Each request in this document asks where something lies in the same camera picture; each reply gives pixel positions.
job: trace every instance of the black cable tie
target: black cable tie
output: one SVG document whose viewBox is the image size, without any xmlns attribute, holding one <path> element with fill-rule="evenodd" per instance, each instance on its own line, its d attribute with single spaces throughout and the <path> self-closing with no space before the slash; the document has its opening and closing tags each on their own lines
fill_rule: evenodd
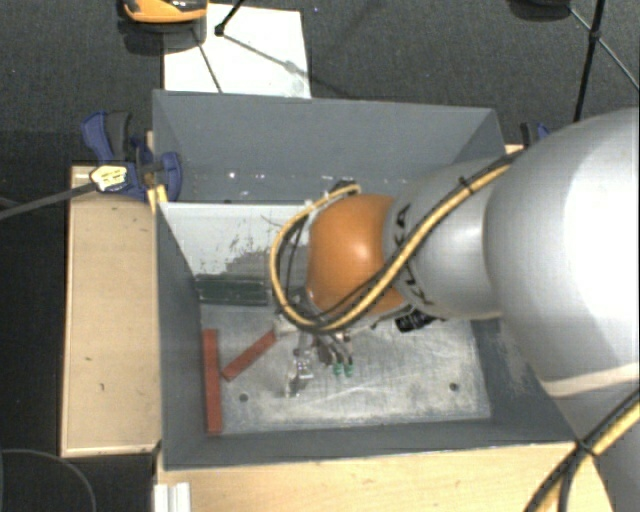
<svg viewBox="0 0 640 512">
<path fill-rule="evenodd" d="M 460 177 L 458 178 L 458 183 L 460 183 L 460 185 L 462 185 L 463 187 L 465 187 L 465 188 L 469 191 L 469 193 L 470 193 L 470 194 L 475 193 L 475 190 L 473 190 L 473 189 L 471 188 L 471 185 L 469 185 L 469 182 L 465 179 L 465 177 L 464 177 L 464 176 L 460 176 Z"/>
</svg>

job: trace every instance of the red block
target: red block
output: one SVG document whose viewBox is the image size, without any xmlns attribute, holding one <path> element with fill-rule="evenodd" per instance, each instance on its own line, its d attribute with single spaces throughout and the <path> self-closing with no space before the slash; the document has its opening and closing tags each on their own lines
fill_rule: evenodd
<svg viewBox="0 0 640 512">
<path fill-rule="evenodd" d="M 202 331 L 202 355 L 207 409 L 207 434 L 222 432 L 222 403 L 220 399 L 220 372 L 218 371 L 218 331 Z"/>
<path fill-rule="evenodd" d="M 249 366 L 251 366 L 256 359 L 264 354 L 269 348 L 271 348 L 275 342 L 278 341 L 273 331 L 267 332 L 262 338 L 251 345 L 242 354 L 231 361 L 223 370 L 222 376 L 229 382 L 235 379 Z"/>
</svg>

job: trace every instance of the tripod leg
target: tripod leg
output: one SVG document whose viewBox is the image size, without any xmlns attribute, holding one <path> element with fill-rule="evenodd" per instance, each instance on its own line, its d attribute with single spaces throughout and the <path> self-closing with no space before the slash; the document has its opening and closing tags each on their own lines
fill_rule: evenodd
<svg viewBox="0 0 640 512">
<path fill-rule="evenodd" d="M 216 25 L 216 28 L 214 29 L 214 34 L 218 37 L 222 37 L 224 36 L 224 29 L 227 26 L 227 23 L 229 23 L 229 21 L 231 21 L 231 18 L 233 18 L 233 16 L 235 15 L 236 12 L 238 12 L 238 9 L 240 9 L 240 6 L 245 2 L 245 0 L 238 0 L 235 5 L 231 8 L 231 10 L 229 11 L 229 14 L 227 14 L 227 16 L 225 17 L 225 19 L 222 20 L 222 22 L 218 25 Z"/>
</svg>

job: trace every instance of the cable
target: cable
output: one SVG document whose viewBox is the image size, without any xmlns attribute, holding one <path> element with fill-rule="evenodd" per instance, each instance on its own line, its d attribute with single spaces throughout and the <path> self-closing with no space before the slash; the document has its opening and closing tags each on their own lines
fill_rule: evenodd
<svg viewBox="0 0 640 512">
<path fill-rule="evenodd" d="M 0 470 L 2 469 L 2 454 L 5 455 L 31 455 L 32 457 L 41 457 L 43 459 L 48 459 L 58 464 L 61 464 L 63 467 L 68 468 L 74 475 L 78 477 L 78 479 L 82 482 L 87 493 L 89 494 L 89 500 L 91 501 L 91 510 L 92 512 L 97 512 L 98 505 L 96 503 L 96 495 L 93 492 L 93 488 L 87 480 L 87 477 L 80 471 L 76 466 L 74 466 L 68 460 L 65 460 L 61 457 L 57 457 L 56 455 L 51 455 L 50 453 L 41 452 L 38 450 L 29 450 L 29 449 L 10 449 L 10 450 L 0 450 Z M 2 482 L 0 481 L 0 491 L 2 490 Z M 2 494 L 0 494 L 0 512 L 2 511 Z"/>
<path fill-rule="evenodd" d="M 582 118 L 582 107 L 587 94 L 587 84 L 589 83 L 589 75 L 591 74 L 591 64 L 593 63 L 593 54 L 596 51 L 596 41 L 600 38 L 600 23 L 604 14 L 604 5 L 606 0 L 597 0 L 593 21 L 589 29 L 589 46 L 587 47 L 587 56 L 584 60 L 582 68 L 582 78 L 580 79 L 580 90 L 578 91 L 578 100 L 576 101 L 576 109 L 573 114 L 573 122 L 576 123 Z"/>
<path fill-rule="evenodd" d="M 64 192 L 58 192 L 57 194 L 43 197 L 42 199 L 36 199 L 35 201 L 31 201 L 29 203 L 14 206 L 13 208 L 9 208 L 8 210 L 0 211 L 0 221 L 8 219 L 9 217 L 13 217 L 14 215 L 20 215 L 21 213 L 27 213 L 32 210 L 37 210 L 38 208 L 42 208 L 43 206 L 59 203 L 61 201 L 67 201 L 69 199 L 73 199 L 74 197 L 78 197 L 89 192 L 95 192 L 95 190 L 96 185 L 95 183 L 91 182 L 80 185 L 79 187 L 72 188 L 71 190 L 65 190 Z"/>
<path fill-rule="evenodd" d="M 575 9 L 571 8 L 571 6 L 567 6 L 567 9 L 569 9 L 569 12 L 571 13 L 571 15 L 577 19 L 584 28 L 586 28 L 587 30 L 591 30 L 591 27 L 589 26 L 589 24 L 584 20 L 584 18 L 578 13 L 578 11 L 576 11 Z M 624 73 L 624 75 L 629 79 L 629 81 L 633 84 L 633 86 L 636 88 L 636 90 L 638 92 L 640 92 L 640 85 L 638 85 L 638 82 L 636 81 L 636 79 L 633 77 L 633 75 L 631 74 L 631 71 L 629 71 L 629 68 L 627 68 L 624 63 L 620 60 L 620 58 L 618 57 L 618 55 L 611 49 L 611 47 L 607 44 L 607 42 L 599 37 L 598 38 L 598 44 L 602 47 L 602 49 L 604 51 L 606 51 L 609 54 L 609 57 L 611 57 L 613 59 L 613 61 L 618 65 L 618 67 L 620 68 L 620 70 Z"/>
<path fill-rule="evenodd" d="M 621 402 L 593 429 L 587 437 L 576 443 L 575 448 L 560 461 L 542 482 L 525 508 L 525 512 L 536 512 L 560 486 L 558 511 L 566 512 L 573 477 L 587 457 L 598 457 L 607 451 L 640 418 L 640 389 Z"/>
<path fill-rule="evenodd" d="M 222 93 L 220 82 L 218 82 L 218 79 L 216 78 L 216 74 L 213 72 L 213 68 L 211 67 L 211 63 L 209 62 L 209 58 L 207 57 L 207 54 L 205 53 L 204 48 L 202 47 L 202 43 L 198 39 L 198 36 L 196 35 L 196 31 L 193 28 L 191 29 L 191 34 L 193 35 L 193 40 L 196 42 L 196 44 L 198 45 L 198 48 L 200 49 L 200 53 L 202 54 L 204 63 L 207 65 L 207 69 L 209 70 L 209 74 L 211 75 L 211 79 L 213 80 L 213 83 L 216 86 L 216 89 L 218 90 L 219 93 Z"/>
<path fill-rule="evenodd" d="M 271 280 L 280 307 L 283 314 L 294 325 L 300 329 L 313 332 L 316 334 L 326 334 L 335 332 L 338 330 L 344 330 L 349 325 L 352 325 L 364 316 L 369 308 L 375 303 L 375 301 L 391 286 L 393 279 L 400 273 L 403 266 L 407 263 L 409 258 L 419 248 L 421 243 L 426 239 L 429 233 L 455 208 L 462 204 L 472 194 L 487 186 L 489 183 L 501 176 L 509 168 L 509 164 L 516 158 L 518 153 L 512 153 L 505 155 L 491 165 L 481 170 L 472 176 L 469 180 L 461 180 L 458 187 L 453 189 L 447 196 L 445 196 L 409 233 L 407 239 L 402 245 L 398 247 L 396 252 L 385 263 L 383 267 L 384 272 L 382 275 L 376 275 L 376 279 L 371 281 L 370 289 L 346 312 L 339 315 L 338 318 L 327 321 L 313 321 L 307 317 L 302 316 L 295 307 L 289 304 L 282 293 L 282 287 L 279 280 L 279 275 L 276 272 L 277 269 L 277 256 L 279 253 L 279 246 L 285 234 L 292 228 L 292 226 L 301 218 L 308 216 L 312 211 L 324 206 L 329 199 L 334 199 L 345 195 L 349 187 L 339 189 L 334 195 L 329 195 L 313 203 L 310 207 L 300 212 L 293 219 L 287 222 L 280 233 L 276 236 L 271 249 L 270 258 L 270 273 Z"/>
</svg>

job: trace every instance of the wooden board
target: wooden board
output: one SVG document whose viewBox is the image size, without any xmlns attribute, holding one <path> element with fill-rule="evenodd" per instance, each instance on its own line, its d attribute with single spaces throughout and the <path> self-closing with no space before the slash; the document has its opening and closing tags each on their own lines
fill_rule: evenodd
<svg viewBox="0 0 640 512">
<path fill-rule="evenodd" d="M 72 186 L 91 168 L 72 170 Z M 60 451 L 139 453 L 160 439 L 153 218 L 91 193 L 71 202 Z"/>
<path fill-rule="evenodd" d="M 178 472 L 164 472 L 159 464 L 158 482 L 188 482 L 192 512 L 521 512 L 570 450 L 560 443 Z M 610 511 L 595 468 L 585 464 L 569 512 Z"/>
</svg>

